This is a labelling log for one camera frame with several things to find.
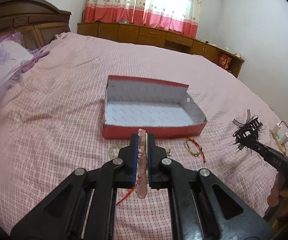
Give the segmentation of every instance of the white plug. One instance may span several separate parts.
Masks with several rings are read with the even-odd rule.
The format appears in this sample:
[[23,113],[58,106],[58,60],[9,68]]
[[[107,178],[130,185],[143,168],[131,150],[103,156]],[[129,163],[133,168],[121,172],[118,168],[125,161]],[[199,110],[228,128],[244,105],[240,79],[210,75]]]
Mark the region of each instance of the white plug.
[[280,143],[285,145],[287,141],[288,141],[288,133],[285,133],[283,137],[280,139]]
[[272,128],[272,133],[273,134],[278,133],[278,131],[280,130],[281,127],[282,127],[282,122],[276,123],[274,125],[274,127]]

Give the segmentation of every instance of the silver bolt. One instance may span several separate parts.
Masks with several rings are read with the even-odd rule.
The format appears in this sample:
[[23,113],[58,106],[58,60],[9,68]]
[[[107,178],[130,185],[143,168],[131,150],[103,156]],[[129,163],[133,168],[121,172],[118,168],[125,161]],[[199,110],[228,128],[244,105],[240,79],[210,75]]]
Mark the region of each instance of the silver bolt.
[[210,171],[208,169],[201,169],[200,170],[200,174],[203,176],[203,177],[207,177],[210,175]]
[[169,158],[164,158],[164,159],[162,159],[162,163],[164,165],[170,165],[172,163],[172,160]]
[[113,163],[114,163],[115,165],[120,165],[120,164],[123,163],[123,160],[122,160],[121,158],[116,158],[116,159],[113,160]]
[[81,175],[83,175],[85,173],[85,170],[83,168],[78,168],[78,169],[75,170],[74,173],[77,176],[81,176]]

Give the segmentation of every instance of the power strip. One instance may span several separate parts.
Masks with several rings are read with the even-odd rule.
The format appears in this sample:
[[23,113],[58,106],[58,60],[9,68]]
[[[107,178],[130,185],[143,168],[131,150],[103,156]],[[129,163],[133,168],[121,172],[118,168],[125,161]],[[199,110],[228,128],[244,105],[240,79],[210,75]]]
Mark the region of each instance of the power strip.
[[278,148],[280,149],[280,151],[283,153],[283,154],[286,154],[286,148],[285,148],[285,145],[284,144],[281,144],[280,143],[280,135],[278,133],[273,133],[272,130],[269,130],[271,135],[273,136]]

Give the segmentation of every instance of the hand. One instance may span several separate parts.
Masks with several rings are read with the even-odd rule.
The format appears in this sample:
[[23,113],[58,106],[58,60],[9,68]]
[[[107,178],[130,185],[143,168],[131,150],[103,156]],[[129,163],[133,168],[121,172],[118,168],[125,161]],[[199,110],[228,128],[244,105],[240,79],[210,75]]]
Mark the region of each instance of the hand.
[[[275,177],[275,182],[274,182],[274,185],[273,185],[273,187],[271,189],[271,194],[267,198],[267,204],[269,206],[271,206],[271,207],[275,207],[276,205],[278,205],[279,196],[288,197],[288,189],[284,189],[282,191],[279,191],[279,189],[278,189],[278,179],[279,179],[279,173]],[[280,213],[279,216],[283,217],[286,214],[288,214],[288,204],[285,207],[285,209],[282,210],[282,212]]]

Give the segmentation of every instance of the floral curtain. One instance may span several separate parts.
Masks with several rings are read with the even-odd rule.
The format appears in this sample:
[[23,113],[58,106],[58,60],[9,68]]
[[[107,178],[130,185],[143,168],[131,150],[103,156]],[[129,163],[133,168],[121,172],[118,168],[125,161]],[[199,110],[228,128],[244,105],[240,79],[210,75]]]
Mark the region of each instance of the floral curtain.
[[195,38],[201,0],[88,0],[84,22],[128,21]]
[[195,38],[201,0],[137,0],[134,23]]
[[84,22],[132,22],[135,0],[88,0]]

